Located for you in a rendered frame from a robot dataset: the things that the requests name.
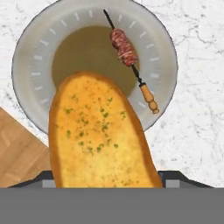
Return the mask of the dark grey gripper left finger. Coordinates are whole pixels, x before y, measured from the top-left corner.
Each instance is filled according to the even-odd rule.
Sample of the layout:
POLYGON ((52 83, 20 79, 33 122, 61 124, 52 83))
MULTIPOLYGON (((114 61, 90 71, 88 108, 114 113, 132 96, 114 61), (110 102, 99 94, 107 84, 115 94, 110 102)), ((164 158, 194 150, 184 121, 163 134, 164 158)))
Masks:
POLYGON ((42 171, 36 178, 21 182, 13 187, 36 187, 36 188, 55 188, 53 173, 42 171))

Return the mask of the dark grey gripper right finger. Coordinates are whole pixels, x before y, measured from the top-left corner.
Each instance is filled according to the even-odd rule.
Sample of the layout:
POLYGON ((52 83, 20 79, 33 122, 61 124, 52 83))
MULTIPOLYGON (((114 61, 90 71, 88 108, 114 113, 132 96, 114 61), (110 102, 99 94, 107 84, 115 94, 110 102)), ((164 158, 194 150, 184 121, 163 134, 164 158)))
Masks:
POLYGON ((187 178, 180 171, 158 171, 157 173, 162 180, 164 188, 210 188, 210 185, 205 185, 187 178))

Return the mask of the golden baguette bread slice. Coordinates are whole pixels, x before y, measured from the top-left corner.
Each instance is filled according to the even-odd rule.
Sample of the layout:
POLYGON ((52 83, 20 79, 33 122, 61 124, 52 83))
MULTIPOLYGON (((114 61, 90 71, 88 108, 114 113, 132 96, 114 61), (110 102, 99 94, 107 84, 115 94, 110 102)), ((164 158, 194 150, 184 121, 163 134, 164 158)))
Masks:
POLYGON ((57 187, 161 188, 142 125, 109 78, 67 77, 52 100, 48 140, 57 187))

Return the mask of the meat kebab skewer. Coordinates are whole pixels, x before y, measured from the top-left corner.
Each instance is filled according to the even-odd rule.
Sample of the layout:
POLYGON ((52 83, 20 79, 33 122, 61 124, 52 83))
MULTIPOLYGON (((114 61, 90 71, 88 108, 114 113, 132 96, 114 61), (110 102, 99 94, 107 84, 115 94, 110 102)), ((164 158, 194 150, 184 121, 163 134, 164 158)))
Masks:
POLYGON ((143 94, 143 98, 145 102, 148 104, 150 110, 153 114, 157 114, 159 112, 158 104, 155 101, 153 93, 149 90, 147 84, 143 82, 143 80, 140 78, 139 72, 135 66, 135 64, 138 62, 138 57, 134 53, 134 49, 127 38, 124 30, 115 28, 108 12, 106 10, 103 10, 103 13, 108 20, 109 25, 111 26, 111 33, 109 34, 109 38, 111 40, 112 46, 117 51, 117 57, 118 59, 126 66, 130 67, 136 76, 136 79, 139 83, 139 87, 141 89, 141 92, 143 94))

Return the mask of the grey round plate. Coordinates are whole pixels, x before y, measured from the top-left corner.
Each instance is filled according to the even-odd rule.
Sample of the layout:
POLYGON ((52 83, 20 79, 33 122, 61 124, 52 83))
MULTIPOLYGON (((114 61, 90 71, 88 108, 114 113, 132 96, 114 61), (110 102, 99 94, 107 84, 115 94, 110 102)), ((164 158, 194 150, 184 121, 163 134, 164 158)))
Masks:
POLYGON ((139 73, 154 94, 159 110, 169 105, 178 78, 172 39, 160 20, 134 0, 58 0, 43 9, 24 29, 13 55, 11 78, 20 107, 43 132, 55 86, 53 56, 62 40, 91 25, 123 29, 136 48, 139 73))

